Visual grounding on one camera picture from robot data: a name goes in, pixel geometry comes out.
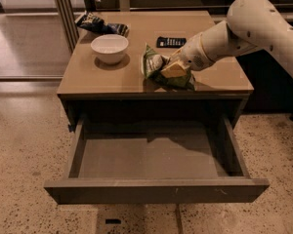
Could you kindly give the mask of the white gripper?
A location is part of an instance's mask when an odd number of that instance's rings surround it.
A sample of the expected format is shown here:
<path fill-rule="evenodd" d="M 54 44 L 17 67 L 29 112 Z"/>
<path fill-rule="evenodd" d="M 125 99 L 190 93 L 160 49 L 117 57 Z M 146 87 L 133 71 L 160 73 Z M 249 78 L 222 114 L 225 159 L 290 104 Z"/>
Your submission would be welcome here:
<path fill-rule="evenodd" d="M 214 61 L 209 59 L 204 52 L 201 33 L 189 38 L 181 49 L 169 57 L 167 64 L 170 64 L 164 66 L 160 71 L 165 78 L 181 77 L 187 74 L 187 68 L 181 62 L 175 61 L 176 59 L 182 60 L 194 71 L 202 71 L 214 64 Z"/>

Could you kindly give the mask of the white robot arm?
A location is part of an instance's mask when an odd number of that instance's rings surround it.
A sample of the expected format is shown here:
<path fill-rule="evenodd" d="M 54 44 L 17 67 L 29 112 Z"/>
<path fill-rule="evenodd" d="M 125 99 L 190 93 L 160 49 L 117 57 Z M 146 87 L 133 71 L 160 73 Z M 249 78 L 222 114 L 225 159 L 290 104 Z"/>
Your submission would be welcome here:
<path fill-rule="evenodd" d="M 269 0 L 235 0 L 225 20 L 196 34 L 161 70 L 166 78 L 201 71 L 226 57 L 268 52 L 293 79 L 293 26 Z"/>

